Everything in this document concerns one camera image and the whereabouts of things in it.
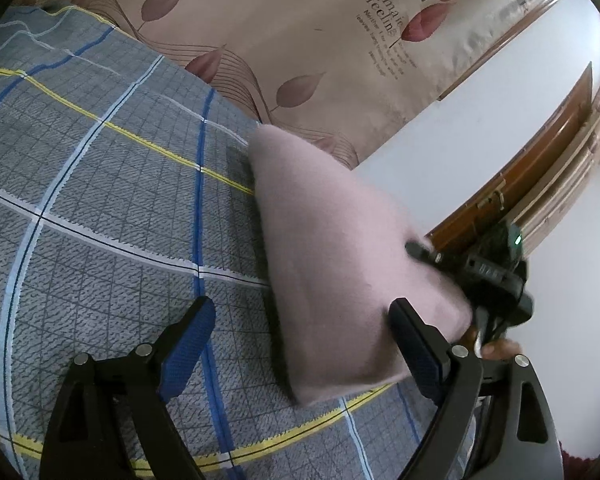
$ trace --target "gray checkered fabric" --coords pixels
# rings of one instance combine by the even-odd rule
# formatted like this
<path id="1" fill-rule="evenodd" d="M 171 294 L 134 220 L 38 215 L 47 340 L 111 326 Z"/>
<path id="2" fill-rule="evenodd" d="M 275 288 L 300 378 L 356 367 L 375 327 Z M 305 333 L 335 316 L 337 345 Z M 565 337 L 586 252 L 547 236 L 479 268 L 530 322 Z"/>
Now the gray checkered fabric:
<path id="1" fill-rule="evenodd" d="M 255 125 L 97 16 L 4 15 L 0 444 L 24 478 L 38 477 L 72 357 L 153 342 L 202 292 L 216 328 L 168 410 L 207 478 L 393 480 L 408 462 L 434 415 L 412 381 L 310 408 L 279 386 L 249 192 Z M 132 466 L 151 476 L 124 402 L 118 415 Z"/>

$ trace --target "folded pink towel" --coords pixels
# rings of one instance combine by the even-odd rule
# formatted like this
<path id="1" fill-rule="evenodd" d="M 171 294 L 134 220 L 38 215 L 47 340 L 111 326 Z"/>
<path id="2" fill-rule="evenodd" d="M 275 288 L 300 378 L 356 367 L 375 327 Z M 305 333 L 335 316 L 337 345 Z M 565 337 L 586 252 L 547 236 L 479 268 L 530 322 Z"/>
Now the folded pink towel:
<path id="1" fill-rule="evenodd" d="M 388 197 L 274 126 L 253 134 L 249 158 L 289 382 L 301 404 L 409 375 L 386 323 L 395 298 L 408 298 L 449 341 L 465 332 L 471 309 L 462 292 L 408 257 L 404 244 L 418 237 Z"/>

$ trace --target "wooden trim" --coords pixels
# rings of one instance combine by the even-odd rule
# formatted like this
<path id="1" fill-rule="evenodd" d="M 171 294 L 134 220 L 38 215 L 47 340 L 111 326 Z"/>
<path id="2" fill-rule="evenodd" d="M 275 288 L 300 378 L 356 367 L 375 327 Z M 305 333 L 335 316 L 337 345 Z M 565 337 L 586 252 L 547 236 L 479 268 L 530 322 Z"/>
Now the wooden trim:
<path id="1" fill-rule="evenodd" d="M 555 228 L 586 188 L 600 163 L 600 90 L 578 135 L 531 191 L 507 214 L 522 231 L 529 254 Z"/>
<path id="2" fill-rule="evenodd" d="M 528 194 L 589 117 L 591 86 L 589 64 L 538 133 L 482 189 L 429 233 L 435 248 L 464 251 Z"/>
<path id="3" fill-rule="evenodd" d="M 453 90 L 458 88 L 471 74 L 473 74 L 476 70 L 478 70 L 482 65 L 484 65 L 488 60 L 490 60 L 493 56 L 495 56 L 499 51 L 501 51 L 505 46 L 507 46 L 516 36 L 518 36 L 521 32 L 523 32 L 529 25 L 531 25 L 535 20 L 537 20 L 540 16 L 542 16 L 545 12 L 547 12 L 551 7 L 553 7 L 560 0 L 545 0 L 537 7 L 530 10 L 522 19 L 517 22 L 513 27 L 511 27 L 507 32 L 505 32 L 484 54 L 482 54 L 478 61 L 472 64 L 457 80 L 453 83 L 449 88 L 447 88 L 440 97 L 438 97 L 438 101 L 442 101 L 446 96 L 451 94 Z"/>

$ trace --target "metal screw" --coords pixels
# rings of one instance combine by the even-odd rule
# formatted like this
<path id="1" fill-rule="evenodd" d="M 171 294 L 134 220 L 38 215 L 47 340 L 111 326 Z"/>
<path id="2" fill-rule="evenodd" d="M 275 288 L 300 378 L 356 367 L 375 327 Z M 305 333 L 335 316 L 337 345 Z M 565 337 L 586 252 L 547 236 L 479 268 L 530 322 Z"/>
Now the metal screw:
<path id="1" fill-rule="evenodd" d="M 149 343 L 142 343 L 141 345 L 138 345 L 138 348 L 136 348 L 136 355 L 139 355 L 140 357 L 146 357 L 153 351 L 153 349 L 154 348 Z"/>
<path id="2" fill-rule="evenodd" d="M 462 345 L 456 345 L 451 349 L 451 353 L 459 358 L 464 358 L 469 355 L 469 351 Z"/>
<path id="3" fill-rule="evenodd" d="M 88 360 L 89 354 L 86 354 L 85 352 L 82 352 L 81 354 L 78 354 L 76 357 L 74 357 L 74 363 L 76 363 L 78 366 L 85 364 L 85 362 L 87 362 Z"/>
<path id="4" fill-rule="evenodd" d="M 516 355 L 515 359 L 513 360 L 518 366 L 522 366 L 523 368 L 529 366 L 529 359 L 527 359 L 526 356 L 523 356 L 522 354 Z"/>

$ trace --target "light blue stripe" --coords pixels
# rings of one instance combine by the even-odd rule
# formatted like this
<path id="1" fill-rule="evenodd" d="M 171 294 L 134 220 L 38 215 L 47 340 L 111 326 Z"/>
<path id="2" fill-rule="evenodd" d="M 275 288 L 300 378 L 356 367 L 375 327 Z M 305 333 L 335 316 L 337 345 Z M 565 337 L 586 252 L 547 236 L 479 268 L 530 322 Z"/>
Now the light blue stripe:
<path id="1" fill-rule="evenodd" d="M 62 187 L 67 182 L 78 163 L 88 151 L 91 143 L 98 137 L 98 134 L 104 127 L 105 121 L 110 120 L 124 103 L 133 95 L 136 89 L 154 72 L 163 56 L 158 56 L 151 66 L 134 83 L 132 83 L 125 92 L 114 102 L 102 118 L 99 118 L 85 136 L 75 147 L 74 152 L 62 166 L 56 177 L 47 187 L 38 208 L 41 210 L 41 216 L 50 211 L 60 193 Z M 4 292 L 4 299 L 0 311 L 0 428 L 3 433 L 8 434 L 13 439 L 16 433 L 16 425 L 13 416 L 13 397 L 11 388 L 11 361 L 13 354 L 13 335 L 15 331 L 16 314 L 20 303 L 20 293 L 22 283 L 24 282 L 29 267 L 29 262 L 33 254 L 43 222 L 40 218 L 32 220 L 25 231 L 20 242 L 15 260 L 11 266 L 7 286 Z M 14 467 L 17 467 L 20 474 L 27 479 L 27 472 L 22 462 L 22 457 L 15 452 L 14 446 L 7 444 L 6 455 Z"/>
<path id="2" fill-rule="evenodd" d="M 37 44 L 40 44 L 41 46 L 44 46 L 45 48 L 49 48 L 49 49 L 53 49 L 52 46 L 43 43 L 42 41 L 36 41 L 36 38 L 39 38 L 40 36 L 44 36 L 45 34 L 50 33 L 51 31 L 55 30 L 56 28 L 58 28 L 60 26 L 60 24 L 64 21 L 64 19 L 68 16 L 69 11 L 72 9 L 67 9 L 67 11 L 62 15 L 62 17 L 58 20 L 58 22 L 51 28 L 48 28 L 47 30 L 43 30 L 42 32 L 38 32 L 37 34 L 33 34 L 30 30 L 29 27 L 27 27 L 26 23 L 20 22 L 19 20 L 16 22 L 7 22 L 7 23 L 2 23 L 0 24 L 0 27 L 6 27 L 8 25 L 16 25 L 18 23 L 22 23 L 26 28 L 26 30 L 19 30 L 16 33 L 12 34 L 3 44 L 1 44 L 0 46 L 0 51 L 2 49 L 4 49 L 9 42 L 15 38 L 17 35 L 19 34 L 26 34 L 27 36 L 29 36 L 33 41 L 35 41 Z"/>
<path id="3" fill-rule="evenodd" d="M 344 401 L 343 397 L 340 397 L 340 407 L 344 411 L 344 418 L 347 421 L 347 427 L 349 428 L 349 434 L 351 435 L 351 439 L 356 445 L 356 450 L 358 451 L 358 458 L 360 459 L 360 465 L 362 466 L 362 473 L 365 475 L 366 480 L 374 480 L 374 474 L 371 471 L 369 460 L 366 457 L 365 446 L 362 444 L 362 439 L 360 438 L 358 430 L 356 429 L 356 421 L 353 420 L 353 417 L 349 413 L 349 410 L 347 409 L 347 404 Z"/>

